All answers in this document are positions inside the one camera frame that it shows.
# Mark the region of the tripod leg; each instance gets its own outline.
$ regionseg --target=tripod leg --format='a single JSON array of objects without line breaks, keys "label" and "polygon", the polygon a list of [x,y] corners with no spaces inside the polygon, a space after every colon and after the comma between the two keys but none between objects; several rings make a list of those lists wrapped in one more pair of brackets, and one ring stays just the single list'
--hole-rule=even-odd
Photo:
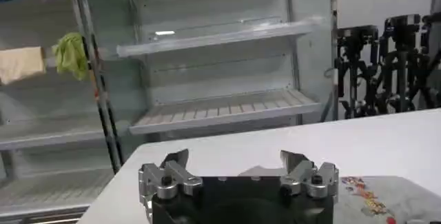
[{"label": "tripod leg", "polygon": [[407,110],[406,102],[406,60],[407,52],[399,52],[398,54],[398,75],[397,75],[397,93],[400,95],[399,112],[405,112]]}]

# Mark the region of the green cloth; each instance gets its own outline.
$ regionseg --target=green cloth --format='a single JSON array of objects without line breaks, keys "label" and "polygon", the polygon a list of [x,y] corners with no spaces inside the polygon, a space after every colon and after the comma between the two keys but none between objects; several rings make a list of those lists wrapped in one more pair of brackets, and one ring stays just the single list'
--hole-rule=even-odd
[{"label": "green cloth", "polygon": [[71,71],[78,80],[83,80],[88,73],[88,60],[83,49],[81,34],[71,32],[59,39],[52,47],[57,57],[57,72]]}]

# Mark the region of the refrigerated shelf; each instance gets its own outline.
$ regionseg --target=refrigerated shelf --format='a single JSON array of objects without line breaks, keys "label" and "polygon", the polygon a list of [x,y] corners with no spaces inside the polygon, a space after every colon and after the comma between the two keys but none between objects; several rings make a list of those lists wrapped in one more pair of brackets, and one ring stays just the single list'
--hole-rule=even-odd
[{"label": "refrigerated shelf", "polygon": [[86,210],[113,177],[111,170],[39,175],[0,187],[0,219]]},{"label": "refrigerated shelf", "polygon": [[324,21],[322,17],[309,17],[298,22],[260,26],[238,32],[228,32],[182,39],[165,39],[162,41],[153,41],[151,43],[138,45],[118,45],[116,47],[116,52],[118,53],[119,57],[133,57],[170,50],[199,48],[241,41],[269,39],[273,37],[288,37],[313,32],[314,28],[323,26],[323,23]]},{"label": "refrigerated shelf", "polygon": [[103,138],[103,127],[97,115],[41,119],[0,126],[0,150]]},{"label": "refrigerated shelf", "polygon": [[130,127],[146,134],[315,112],[321,104],[297,90],[282,89],[158,105]]}]

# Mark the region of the screw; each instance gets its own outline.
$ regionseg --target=screw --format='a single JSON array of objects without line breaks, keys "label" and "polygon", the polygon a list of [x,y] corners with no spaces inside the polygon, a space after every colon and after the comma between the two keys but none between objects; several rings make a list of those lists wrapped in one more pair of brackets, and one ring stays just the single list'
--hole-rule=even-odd
[{"label": "screw", "polygon": [[313,185],[321,185],[323,184],[323,177],[315,174],[311,177],[311,183]]},{"label": "screw", "polygon": [[173,181],[173,178],[171,176],[163,176],[161,179],[161,185],[168,186],[171,185]]}]

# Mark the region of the black equipment stand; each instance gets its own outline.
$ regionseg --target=black equipment stand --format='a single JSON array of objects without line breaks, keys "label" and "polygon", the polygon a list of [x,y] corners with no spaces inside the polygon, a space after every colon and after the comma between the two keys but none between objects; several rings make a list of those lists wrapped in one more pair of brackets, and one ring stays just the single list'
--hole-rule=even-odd
[{"label": "black equipment stand", "polygon": [[[365,45],[371,45],[371,65],[361,59],[361,52]],[[344,78],[346,72],[350,73],[349,103],[341,101],[345,108],[345,118],[372,116],[376,114],[376,92],[378,83],[374,79],[378,67],[378,31],[375,26],[360,26],[338,30],[338,49],[334,67],[338,69],[338,97],[345,95]],[[366,81],[366,97],[358,101],[358,78]]]}]

